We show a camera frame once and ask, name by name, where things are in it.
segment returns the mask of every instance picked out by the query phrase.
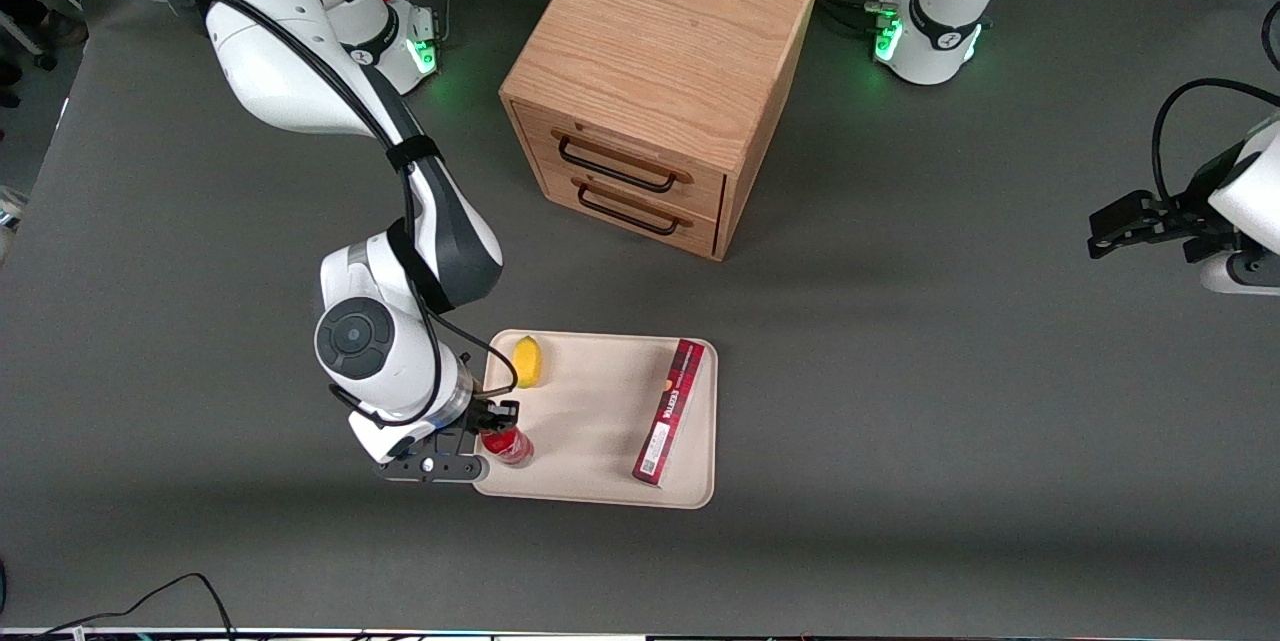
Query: black drawer handle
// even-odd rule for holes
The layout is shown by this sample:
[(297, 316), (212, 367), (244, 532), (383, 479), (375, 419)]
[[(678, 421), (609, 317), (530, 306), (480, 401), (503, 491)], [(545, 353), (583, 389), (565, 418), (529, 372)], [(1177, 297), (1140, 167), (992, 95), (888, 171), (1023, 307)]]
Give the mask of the black drawer handle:
[(605, 205), (589, 202), (589, 200), (586, 200), (586, 184), (581, 184), (580, 187), (577, 187), (577, 203), (584, 205), (584, 207), (590, 209), (591, 211), (603, 212), (604, 216), (617, 218), (618, 221), (630, 223), (630, 225), (632, 226), (644, 228), (644, 230), (650, 232), (650, 234), (672, 235), (676, 233), (676, 228), (680, 226), (680, 220), (677, 218), (672, 218), (671, 226), (667, 228), (655, 226), (653, 225), (653, 223), (640, 221), (639, 218), (631, 218), (627, 216), (627, 214), (625, 212), (613, 211), (613, 209), (605, 207)]
[(561, 136), (559, 152), (561, 157), (567, 162), (572, 162), (573, 166), (585, 168), (585, 170), (589, 171), (602, 173), (602, 175), (609, 177), (609, 179), (621, 180), (623, 184), (636, 186), (640, 187), (640, 189), (652, 191), (654, 194), (666, 194), (667, 191), (671, 191), (671, 187), (676, 184), (675, 173), (668, 173), (666, 184), (653, 184), (653, 182), (636, 179), (636, 177), (627, 175), (627, 173), (614, 171), (608, 166), (600, 166), (599, 162), (588, 161), (588, 159), (580, 157), (580, 155), (568, 154), (568, 136)]

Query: wooden box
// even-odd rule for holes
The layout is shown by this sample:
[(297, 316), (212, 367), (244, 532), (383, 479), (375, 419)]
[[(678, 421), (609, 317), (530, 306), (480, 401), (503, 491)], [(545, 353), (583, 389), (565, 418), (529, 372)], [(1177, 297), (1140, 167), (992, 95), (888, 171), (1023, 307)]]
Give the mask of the wooden box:
[(549, 200), (721, 261), (813, 0), (552, 0), (499, 96)]

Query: drawer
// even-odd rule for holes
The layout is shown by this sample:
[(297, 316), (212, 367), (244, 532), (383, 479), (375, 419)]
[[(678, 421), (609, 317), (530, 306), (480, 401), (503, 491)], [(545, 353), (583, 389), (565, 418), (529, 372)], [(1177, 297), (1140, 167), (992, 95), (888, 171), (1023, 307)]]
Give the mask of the drawer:
[(608, 138), (557, 113), (513, 104), (525, 141), (539, 168), (581, 177), (603, 186), (625, 187), (640, 200), (718, 218), (724, 193), (723, 173), (696, 164), (672, 161), (663, 152)]
[(596, 184), (585, 173), (570, 173), (544, 168), (543, 180), (547, 196), (563, 207), (575, 209), (588, 216), (627, 228), (650, 239), (676, 246), (686, 252), (710, 257), (716, 249), (717, 223), (695, 212), (672, 212), (649, 203), (636, 194), (617, 187)]

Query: green light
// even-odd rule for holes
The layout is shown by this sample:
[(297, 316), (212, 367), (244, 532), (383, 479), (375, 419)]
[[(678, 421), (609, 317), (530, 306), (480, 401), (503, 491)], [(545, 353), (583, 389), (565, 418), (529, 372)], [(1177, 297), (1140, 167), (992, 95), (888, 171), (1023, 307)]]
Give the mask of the green light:
[(435, 70), (435, 44), (412, 38), (404, 38), (404, 44), (408, 45), (408, 52), (413, 54), (413, 63), (417, 64), (417, 70), (422, 75)]
[(978, 36), (982, 35), (982, 23), (978, 23), (977, 29), (973, 31), (973, 41), (969, 41), (969, 50), (964, 52), (965, 61), (973, 58), (974, 49), (978, 49)]
[(882, 61), (890, 61), (893, 58), (895, 50), (897, 50), (897, 41), (902, 37), (902, 22), (895, 20), (879, 32), (876, 40), (876, 55)]

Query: red box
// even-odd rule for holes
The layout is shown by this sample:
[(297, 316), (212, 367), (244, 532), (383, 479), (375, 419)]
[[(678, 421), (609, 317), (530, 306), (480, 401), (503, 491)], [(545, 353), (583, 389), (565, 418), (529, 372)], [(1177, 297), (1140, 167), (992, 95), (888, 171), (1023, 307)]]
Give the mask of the red box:
[(662, 398), (658, 400), (658, 413), (654, 413), (653, 425), (649, 426), (649, 435), (645, 436), (635, 468), (631, 468), (631, 476), (650, 486), (660, 485), (662, 471), (667, 468), (667, 455), (676, 443), (680, 420), (685, 413), (689, 394), (694, 390), (704, 349), (704, 345), (687, 339), (681, 339), (676, 347), (676, 358), (672, 358), (671, 371), (667, 372), (667, 388), (662, 390)]

